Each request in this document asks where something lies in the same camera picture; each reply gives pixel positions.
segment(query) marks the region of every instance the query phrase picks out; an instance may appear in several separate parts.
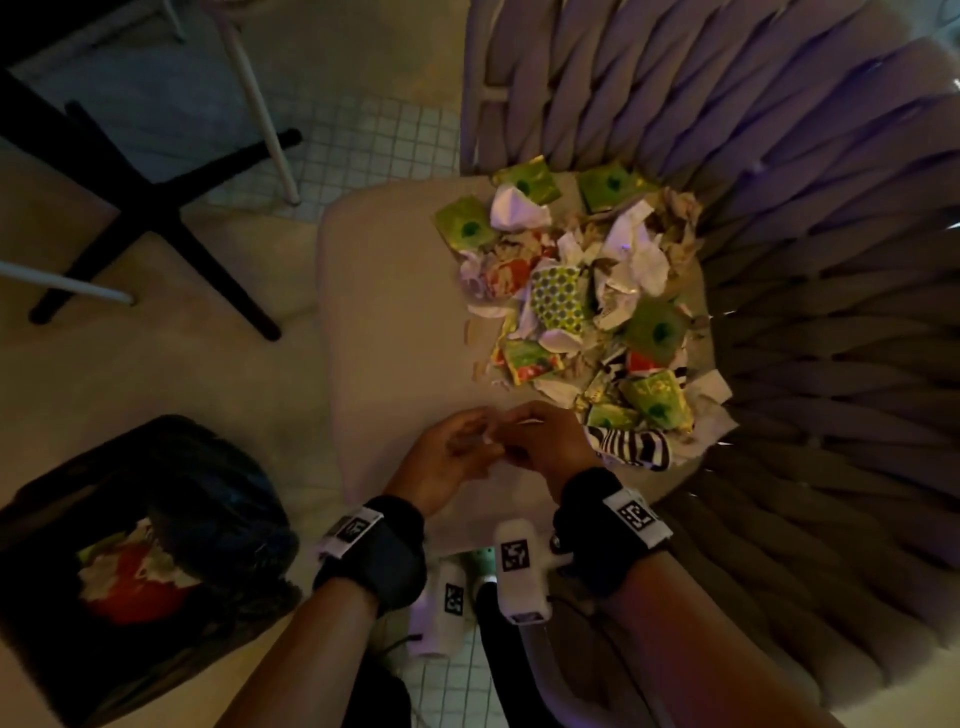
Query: purple woven chair back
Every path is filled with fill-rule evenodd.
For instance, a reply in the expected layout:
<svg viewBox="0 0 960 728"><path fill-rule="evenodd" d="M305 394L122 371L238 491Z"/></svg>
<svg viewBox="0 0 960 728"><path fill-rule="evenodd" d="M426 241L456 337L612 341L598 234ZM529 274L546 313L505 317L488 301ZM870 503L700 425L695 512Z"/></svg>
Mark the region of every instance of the purple woven chair back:
<svg viewBox="0 0 960 728"><path fill-rule="evenodd" d="M960 635L960 70L911 35L862 0L474 0L468 22L464 174L617 158L708 206L740 428L659 509L831 708Z"/></svg>

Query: left hand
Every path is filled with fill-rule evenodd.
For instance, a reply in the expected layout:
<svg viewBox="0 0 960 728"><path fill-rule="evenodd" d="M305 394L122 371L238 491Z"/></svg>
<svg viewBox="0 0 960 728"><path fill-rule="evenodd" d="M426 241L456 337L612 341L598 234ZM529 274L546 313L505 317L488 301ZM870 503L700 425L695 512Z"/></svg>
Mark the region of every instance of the left hand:
<svg viewBox="0 0 960 728"><path fill-rule="evenodd" d="M430 518L461 485L487 477L490 465L503 457L502 445L481 439L494 418L495 410L478 407L427 428L403 458L384 495L408 500Z"/></svg>

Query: white chair leg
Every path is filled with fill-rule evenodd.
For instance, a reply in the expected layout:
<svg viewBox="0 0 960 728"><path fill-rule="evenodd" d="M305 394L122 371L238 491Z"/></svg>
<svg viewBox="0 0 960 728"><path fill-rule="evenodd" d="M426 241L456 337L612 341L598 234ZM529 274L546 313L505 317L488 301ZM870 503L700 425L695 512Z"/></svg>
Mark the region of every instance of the white chair leg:
<svg viewBox="0 0 960 728"><path fill-rule="evenodd" d="M133 296L123 291L116 291L112 288L104 288L100 285L93 285L83 280L75 280L57 276L53 273L38 271L36 268L28 268L25 265L16 265L0 260L0 276L6 276L16 280L24 280L28 283L36 283L47 288L59 288L73 293L82 293L85 296L96 296L99 299L108 301L117 301L126 305L133 305Z"/></svg>
<svg viewBox="0 0 960 728"><path fill-rule="evenodd" d="M260 128L260 133L263 134L263 140L267 143L267 149L270 150L270 156L273 158L276 170L280 175L283 197L291 205L299 205L300 192L297 190L297 182L290 171L290 163L280 148L280 141L276 138L274 122L270 118L267 104L263 100L263 94L260 93L260 86L257 85L256 77L253 75L253 67L250 65L247 51L244 50L243 43L240 40L240 31L225 18L214 17L214 21L217 24L217 30L220 31L220 38L224 42L224 47L227 49L230 64L240 80L244 96L247 97L247 107L253 115L253 121Z"/></svg>
<svg viewBox="0 0 960 728"><path fill-rule="evenodd" d="M174 37L179 42L185 43L186 33L183 32L183 26L180 25L180 18L177 16L177 11L174 10L174 5L170 0L163 0L163 11L166 13L170 25L174 27Z"/></svg>

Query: green polka dot wrapper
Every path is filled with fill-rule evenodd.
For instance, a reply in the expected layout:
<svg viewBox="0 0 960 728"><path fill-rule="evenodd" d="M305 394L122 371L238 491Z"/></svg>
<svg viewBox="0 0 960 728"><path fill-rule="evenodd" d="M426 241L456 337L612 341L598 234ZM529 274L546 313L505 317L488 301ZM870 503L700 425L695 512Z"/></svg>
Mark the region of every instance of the green polka dot wrapper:
<svg viewBox="0 0 960 728"><path fill-rule="evenodd" d="M586 316L579 278L579 268L563 266L537 271L531 277L531 305L546 328L562 328L578 336L584 332Z"/></svg>

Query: black table base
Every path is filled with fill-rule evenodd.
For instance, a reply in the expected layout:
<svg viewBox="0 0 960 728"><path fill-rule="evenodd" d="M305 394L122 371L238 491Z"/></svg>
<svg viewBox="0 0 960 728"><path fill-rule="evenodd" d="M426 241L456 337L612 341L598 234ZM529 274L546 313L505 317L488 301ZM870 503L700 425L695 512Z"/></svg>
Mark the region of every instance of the black table base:
<svg viewBox="0 0 960 728"><path fill-rule="evenodd" d="M153 183L133 168L80 104L70 102L66 114L61 114L7 71L0 72L0 98L5 101L0 112L0 135L120 210L116 219L73 262L66 276L93 279L143 233L153 231L265 339L280 338L276 323L180 219L182 206L269 158L266 144L252 144L168 182ZM284 149L303 141L296 129L277 136ZM50 322L71 296L67 291L48 290L30 312L30 321Z"/></svg>

